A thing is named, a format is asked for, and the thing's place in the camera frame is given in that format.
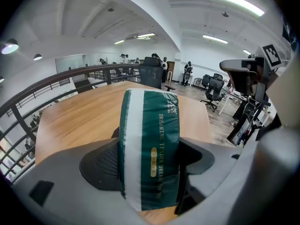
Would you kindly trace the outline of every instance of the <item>office chair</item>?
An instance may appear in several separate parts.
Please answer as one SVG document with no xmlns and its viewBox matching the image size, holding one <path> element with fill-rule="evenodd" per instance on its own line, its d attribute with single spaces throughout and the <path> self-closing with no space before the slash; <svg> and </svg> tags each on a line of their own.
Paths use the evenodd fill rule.
<svg viewBox="0 0 300 225">
<path fill-rule="evenodd" d="M 204 88 L 207 88 L 209 86 L 209 84 L 210 84 L 210 76 L 205 74 L 202 79 L 202 86 Z"/>
<path fill-rule="evenodd" d="M 217 78 L 218 80 L 223 80 L 223 76 L 217 73 L 215 73 L 213 77 Z"/>
<path fill-rule="evenodd" d="M 161 78 L 164 69 L 157 58 L 146 57 L 144 63 L 138 65 L 138 69 L 142 85 L 161 89 Z M 172 86 L 165 86 L 167 91 L 175 90 Z"/>
<path fill-rule="evenodd" d="M 194 85 L 194 86 L 199 85 L 199 86 L 197 86 L 197 87 L 200 87 L 201 82 L 202 82 L 202 78 L 195 78 L 195 79 L 194 79 L 193 85 Z"/>
<path fill-rule="evenodd" d="M 222 94 L 220 96 L 220 92 L 222 90 L 222 87 L 224 86 L 224 81 L 223 80 L 218 80 L 214 77 L 210 78 L 210 85 L 207 89 L 207 91 L 205 92 L 206 98 L 208 99 L 208 101 L 205 100 L 201 100 L 201 102 L 205 102 L 205 105 L 210 105 L 213 109 L 213 112 L 215 112 L 215 110 L 218 108 L 217 105 L 213 104 L 213 101 L 221 101 L 224 94 Z"/>
</svg>

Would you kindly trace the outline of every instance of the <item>desk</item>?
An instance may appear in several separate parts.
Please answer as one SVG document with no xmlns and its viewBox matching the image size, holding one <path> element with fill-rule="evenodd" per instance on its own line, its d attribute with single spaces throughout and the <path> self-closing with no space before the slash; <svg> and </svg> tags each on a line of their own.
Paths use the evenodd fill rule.
<svg viewBox="0 0 300 225">
<path fill-rule="evenodd" d="M 221 92 L 224 92 L 224 93 L 227 94 L 227 98 L 226 98 L 226 100 L 225 100 L 225 102 L 224 102 L 224 105 L 223 105 L 221 111 L 219 112 L 219 115 L 221 115 L 222 111 L 224 110 L 226 104 L 228 103 L 229 98 L 237 98 L 238 100 L 245 101 L 245 98 L 244 98 L 244 97 L 235 95 L 235 94 L 233 94 L 233 93 L 229 93 L 229 88 L 228 88 L 228 89 L 227 89 L 227 88 L 228 88 L 228 87 L 225 87 L 225 88 L 223 87 L 223 88 L 222 88 L 222 91 L 221 91 Z"/>
<path fill-rule="evenodd" d="M 272 117 L 271 114 L 268 113 L 265 108 L 262 111 L 263 111 L 264 115 L 262 116 L 261 121 L 262 121 L 262 126 L 264 126 L 269 118 L 274 120 L 274 117 Z"/>
<path fill-rule="evenodd" d="M 134 82 L 118 82 L 92 89 L 44 110 L 37 131 L 36 164 L 61 150 L 109 139 L 120 124 L 123 96 L 128 88 L 154 89 Z M 212 142 L 203 103 L 178 96 L 180 136 Z M 140 212 L 152 224 L 175 219 L 175 207 Z"/>
</svg>

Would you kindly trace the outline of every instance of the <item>metal railing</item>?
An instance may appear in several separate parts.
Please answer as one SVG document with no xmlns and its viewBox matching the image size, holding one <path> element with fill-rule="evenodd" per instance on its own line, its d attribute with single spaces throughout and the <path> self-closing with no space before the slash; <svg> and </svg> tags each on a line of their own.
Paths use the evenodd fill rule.
<svg viewBox="0 0 300 225">
<path fill-rule="evenodd" d="M 92 67 L 81 67 L 69 71 L 65 71 L 59 74 L 55 74 L 53 76 L 50 76 L 48 78 L 45 78 L 29 87 L 24 89 L 22 92 L 16 94 L 11 99 L 9 99 L 3 106 L 0 107 L 0 118 L 2 116 L 9 116 L 8 111 L 10 111 L 10 115 L 14 115 L 16 118 L 16 121 L 11 124 L 9 128 L 7 128 L 1 135 L 0 135 L 0 141 L 5 138 L 5 136 L 8 135 L 9 132 L 13 130 L 18 124 L 22 127 L 22 129 L 25 131 L 25 135 L 20 137 L 8 150 L 4 150 L 2 147 L 0 149 L 4 153 L 4 156 L 0 159 L 0 165 L 4 165 L 7 169 L 7 171 L 4 173 L 4 176 L 8 176 L 10 173 L 12 173 L 14 176 L 17 175 L 17 177 L 13 177 L 11 182 L 16 181 L 17 178 L 19 178 L 23 172 L 28 170 L 31 166 L 34 165 L 34 162 L 30 161 L 27 165 L 23 166 L 20 164 L 20 162 L 31 152 L 35 150 L 35 142 L 36 142 L 36 135 L 35 133 L 38 130 L 38 125 L 34 128 L 29 127 L 25 119 L 34 114 L 36 111 L 39 111 L 43 107 L 47 106 L 48 104 L 63 98 L 67 95 L 70 95 L 72 93 L 78 92 L 79 90 L 82 90 L 84 88 L 89 88 L 92 86 L 96 86 L 99 84 L 107 83 L 107 85 L 111 84 L 112 82 L 120 82 L 124 80 L 130 80 L 132 78 L 133 81 L 131 82 L 137 82 L 137 78 L 139 77 L 138 74 L 135 74 L 136 72 L 133 71 L 134 68 L 137 68 L 138 65 L 136 64 L 109 64 L 109 65 L 97 65 Z M 19 108 L 21 108 L 24 104 L 30 102 L 33 99 L 36 99 L 37 96 L 52 90 L 56 86 L 61 86 L 61 84 L 66 84 L 66 80 L 69 81 L 70 77 L 74 77 L 77 75 L 84 74 L 87 77 L 94 77 L 95 79 L 100 79 L 101 81 L 95 82 L 92 84 L 84 85 L 80 88 L 76 88 L 70 91 L 67 91 L 63 94 L 60 94 L 56 97 L 53 97 L 52 99 L 43 102 L 39 106 L 33 108 L 32 110 L 28 111 L 24 115 L 21 115 L 19 112 Z M 25 152 L 23 153 L 18 159 L 13 159 L 10 153 L 16 149 L 16 147 L 25 139 L 30 138 L 33 142 L 33 145 Z M 7 164 L 3 163 L 5 158 L 9 158 L 13 164 L 11 166 L 8 166 Z M 16 165 L 19 165 L 21 167 L 21 171 L 16 172 L 14 171 L 14 167 Z"/>
<path fill-rule="evenodd" d="M 45 92 L 47 92 L 47 91 L 50 91 L 50 90 L 53 90 L 53 89 L 55 89 L 55 88 L 57 88 L 57 87 L 61 87 L 61 86 L 63 86 L 63 85 L 66 85 L 66 84 L 68 84 L 68 83 L 70 83 L 70 79 L 69 79 L 69 78 L 64 79 L 64 80 L 62 80 L 62 81 L 55 82 L 55 83 L 53 83 L 53 84 L 50 84 L 49 86 L 46 86 L 46 87 L 40 89 L 39 91 L 36 91 L 36 92 L 30 94 L 28 97 L 26 97 L 26 98 L 24 98 L 23 100 L 21 100 L 20 102 L 18 102 L 18 103 L 16 104 L 16 107 L 17 107 L 17 109 L 20 109 L 20 108 L 22 108 L 26 103 L 30 102 L 30 101 L 33 100 L 33 99 L 36 99 L 38 96 L 42 95 L 43 93 L 45 93 Z M 8 117 L 9 117 L 9 116 L 11 116 L 11 115 L 13 114 L 13 111 L 12 111 L 11 109 L 9 109 L 9 110 L 6 112 L 6 114 L 7 114 Z"/>
</svg>

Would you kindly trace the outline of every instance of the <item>floor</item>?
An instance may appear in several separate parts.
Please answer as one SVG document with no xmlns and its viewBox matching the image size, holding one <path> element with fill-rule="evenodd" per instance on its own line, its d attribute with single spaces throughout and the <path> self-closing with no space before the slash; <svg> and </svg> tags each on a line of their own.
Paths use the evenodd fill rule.
<svg viewBox="0 0 300 225">
<path fill-rule="evenodd" d="M 205 96 L 205 89 L 198 88 L 193 86 L 181 86 L 181 84 L 176 82 L 166 82 L 165 85 L 171 85 L 175 88 L 174 93 L 182 95 L 197 101 L 207 100 Z M 221 115 L 218 115 L 220 112 L 224 100 L 219 102 L 218 108 L 215 112 L 207 106 L 208 116 L 210 118 L 211 132 L 213 136 L 213 142 L 215 144 L 233 147 L 233 145 L 227 140 L 227 136 L 232 132 L 233 126 L 229 123 L 229 120 L 232 119 L 235 111 L 238 109 L 239 105 L 235 104 L 233 101 L 229 100 L 230 104 L 227 104 Z"/>
</svg>

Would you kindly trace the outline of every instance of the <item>white stripe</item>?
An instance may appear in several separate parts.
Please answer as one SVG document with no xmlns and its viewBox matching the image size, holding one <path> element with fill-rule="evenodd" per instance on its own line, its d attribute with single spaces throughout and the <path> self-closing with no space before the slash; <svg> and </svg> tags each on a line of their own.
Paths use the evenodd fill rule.
<svg viewBox="0 0 300 225">
<path fill-rule="evenodd" d="M 128 106 L 125 151 L 124 183 L 126 200 L 136 211 L 141 204 L 141 156 L 144 90 L 132 90 Z"/>
<path fill-rule="evenodd" d="M 162 93 L 170 93 L 170 94 L 177 96 L 177 94 L 175 94 L 173 92 L 163 91 L 163 90 L 159 90 L 159 89 L 127 88 L 126 91 L 127 90 L 143 90 L 143 91 L 149 91 L 149 92 L 162 92 Z"/>
</svg>

